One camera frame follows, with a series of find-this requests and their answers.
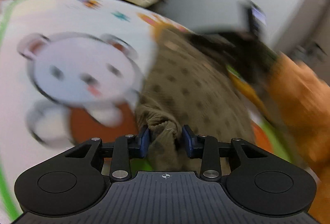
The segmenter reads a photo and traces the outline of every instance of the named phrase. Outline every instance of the cartoon bear face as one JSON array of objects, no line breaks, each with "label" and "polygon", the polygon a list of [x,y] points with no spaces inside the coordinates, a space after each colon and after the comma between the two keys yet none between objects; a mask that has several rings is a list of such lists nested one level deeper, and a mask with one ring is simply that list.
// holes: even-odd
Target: cartoon bear face
[{"label": "cartoon bear face", "polygon": [[32,34],[19,46],[28,74],[47,98],[69,107],[122,100],[135,81],[131,46],[112,35]]}]

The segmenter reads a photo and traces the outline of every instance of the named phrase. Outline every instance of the play mat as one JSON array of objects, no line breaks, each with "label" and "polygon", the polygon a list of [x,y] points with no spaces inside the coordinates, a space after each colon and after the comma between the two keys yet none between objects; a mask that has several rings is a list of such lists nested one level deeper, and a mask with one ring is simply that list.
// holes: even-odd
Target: play mat
[{"label": "play mat", "polygon": [[[156,54],[151,28],[161,22],[183,28],[118,0],[17,0],[7,9],[0,26],[0,191],[11,220],[21,213],[14,183],[23,171],[72,141],[130,132]],[[272,127],[257,119],[257,141],[290,160]],[[151,169],[144,161],[133,168]]]}]

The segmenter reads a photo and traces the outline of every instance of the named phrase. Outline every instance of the cartoon bear nose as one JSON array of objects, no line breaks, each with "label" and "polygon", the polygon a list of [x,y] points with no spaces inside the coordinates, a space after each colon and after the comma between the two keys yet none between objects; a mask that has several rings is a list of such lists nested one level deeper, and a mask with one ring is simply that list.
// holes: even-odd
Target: cartoon bear nose
[{"label": "cartoon bear nose", "polygon": [[81,74],[80,79],[87,83],[89,86],[94,86],[98,84],[98,81],[88,73]]}]

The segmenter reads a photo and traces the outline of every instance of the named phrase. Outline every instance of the pink tongue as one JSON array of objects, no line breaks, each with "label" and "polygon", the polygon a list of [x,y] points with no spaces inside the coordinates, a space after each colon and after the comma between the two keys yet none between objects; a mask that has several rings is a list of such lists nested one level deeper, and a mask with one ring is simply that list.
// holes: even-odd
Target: pink tongue
[{"label": "pink tongue", "polygon": [[99,90],[97,90],[94,86],[88,86],[87,90],[95,97],[101,95],[101,92]]}]

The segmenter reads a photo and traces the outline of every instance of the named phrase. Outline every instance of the gray ribbed plate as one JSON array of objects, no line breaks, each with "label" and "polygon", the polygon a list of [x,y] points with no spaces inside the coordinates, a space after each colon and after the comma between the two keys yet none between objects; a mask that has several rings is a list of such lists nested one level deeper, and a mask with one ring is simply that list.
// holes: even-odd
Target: gray ribbed plate
[{"label": "gray ribbed plate", "polygon": [[25,213],[15,224],[309,224],[306,213],[272,218],[254,215],[234,204],[221,185],[202,181],[193,172],[138,172],[113,183],[92,208],[52,218]]}]

